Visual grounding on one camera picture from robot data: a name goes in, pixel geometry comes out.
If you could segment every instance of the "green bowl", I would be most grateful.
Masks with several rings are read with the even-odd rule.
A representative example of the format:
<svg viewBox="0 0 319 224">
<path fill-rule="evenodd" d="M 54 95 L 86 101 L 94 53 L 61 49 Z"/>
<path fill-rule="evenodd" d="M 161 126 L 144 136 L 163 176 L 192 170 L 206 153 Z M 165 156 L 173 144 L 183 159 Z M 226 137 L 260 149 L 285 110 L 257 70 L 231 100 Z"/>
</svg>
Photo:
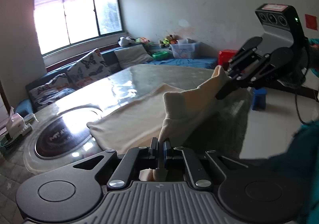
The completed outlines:
<svg viewBox="0 0 319 224">
<path fill-rule="evenodd" d="M 156 52 L 152 55 L 155 60 L 164 60 L 169 57 L 169 53 L 167 51 Z"/>
</svg>

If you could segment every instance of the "wall stain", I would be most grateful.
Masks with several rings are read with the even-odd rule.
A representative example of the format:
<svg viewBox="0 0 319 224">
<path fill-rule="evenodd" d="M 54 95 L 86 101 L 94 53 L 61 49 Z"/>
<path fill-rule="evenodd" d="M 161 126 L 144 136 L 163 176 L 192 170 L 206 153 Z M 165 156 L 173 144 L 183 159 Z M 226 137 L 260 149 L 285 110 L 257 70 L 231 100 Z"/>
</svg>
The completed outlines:
<svg viewBox="0 0 319 224">
<path fill-rule="evenodd" d="M 181 28 L 177 32 L 174 32 L 174 34 L 185 38 L 185 37 L 188 37 L 190 35 L 194 35 L 195 28 L 194 27 Z"/>
</svg>

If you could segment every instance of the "window frame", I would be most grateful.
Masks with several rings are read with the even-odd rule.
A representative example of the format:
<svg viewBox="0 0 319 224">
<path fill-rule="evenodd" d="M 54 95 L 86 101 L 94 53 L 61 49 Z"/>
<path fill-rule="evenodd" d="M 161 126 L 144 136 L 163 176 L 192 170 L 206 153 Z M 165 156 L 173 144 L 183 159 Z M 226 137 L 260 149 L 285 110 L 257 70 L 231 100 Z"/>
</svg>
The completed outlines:
<svg viewBox="0 0 319 224">
<path fill-rule="evenodd" d="M 79 42 L 72 43 L 72 44 L 69 44 L 69 45 L 66 45 L 66 46 L 57 48 L 57 49 L 52 50 L 52 51 L 50 51 L 50 52 L 47 52 L 47 53 L 45 53 L 45 54 L 41 54 L 42 57 L 51 55 L 51 54 L 56 53 L 56 52 L 65 51 L 66 48 L 70 48 L 70 47 L 73 47 L 73 46 L 75 46 L 75 45 L 78 45 L 78 44 L 87 42 L 87 41 L 97 40 L 97 39 L 99 39 L 99 38 L 103 38 L 103 37 L 106 37 L 106 36 L 111 36 L 111 35 L 114 35 L 114 34 L 126 32 L 125 29 L 124 29 L 124 24 L 123 24 L 123 19 L 122 19 L 122 12 L 121 12 L 121 5 L 120 5 L 119 0 L 117 0 L 117 6 L 118 6 L 118 8 L 119 8 L 119 15 L 120 15 L 120 21 L 121 21 L 122 30 L 121 30 L 121 31 L 117 31 L 117 32 L 110 32 L 110 33 L 106 33 L 106 34 L 101 34 L 100 29 L 99 29 L 99 24 L 98 24 L 98 17 L 97 17 L 97 13 L 96 13 L 95 0 L 93 0 L 93 6 L 94 6 L 96 26 L 97 26 L 97 29 L 98 29 L 98 36 L 97 36 L 97 37 L 90 38 L 90 39 L 81 40 L 81 41 L 79 41 Z"/>
</svg>

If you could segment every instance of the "white pillow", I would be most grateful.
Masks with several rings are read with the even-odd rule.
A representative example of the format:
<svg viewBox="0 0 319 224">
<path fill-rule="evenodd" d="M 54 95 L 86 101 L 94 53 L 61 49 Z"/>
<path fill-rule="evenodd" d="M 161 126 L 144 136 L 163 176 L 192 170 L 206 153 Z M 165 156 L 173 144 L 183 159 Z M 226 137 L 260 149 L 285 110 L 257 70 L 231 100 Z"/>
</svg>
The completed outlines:
<svg viewBox="0 0 319 224">
<path fill-rule="evenodd" d="M 122 69 L 153 60 L 153 58 L 146 53 L 143 45 L 121 48 L 115 50 L 114 53 L 117 56 Z"/>
</svg>

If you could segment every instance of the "white floor tile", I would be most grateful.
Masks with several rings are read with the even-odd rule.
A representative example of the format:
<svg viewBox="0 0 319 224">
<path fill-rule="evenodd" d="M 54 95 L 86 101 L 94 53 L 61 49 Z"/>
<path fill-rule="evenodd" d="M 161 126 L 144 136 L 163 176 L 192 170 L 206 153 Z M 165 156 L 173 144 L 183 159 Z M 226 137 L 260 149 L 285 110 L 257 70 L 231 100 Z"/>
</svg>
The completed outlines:
<svg viewBox="0 0 319 224">
<path fill-rule="evenodd" d="M 299 96 L 298 108 L 303 121 L 318 115 L 319 103 Z M 292 93 L 268 89 L 265 111 L 250 111 L 240 158 L 265 158 L 286 151 L 294 133 L 301 127 Z"/>
<path fill-rule="evenodd" d="M 240 158 L 265 158 L 286 150 L 286 129 L 248 122 Z"/>
</svg>

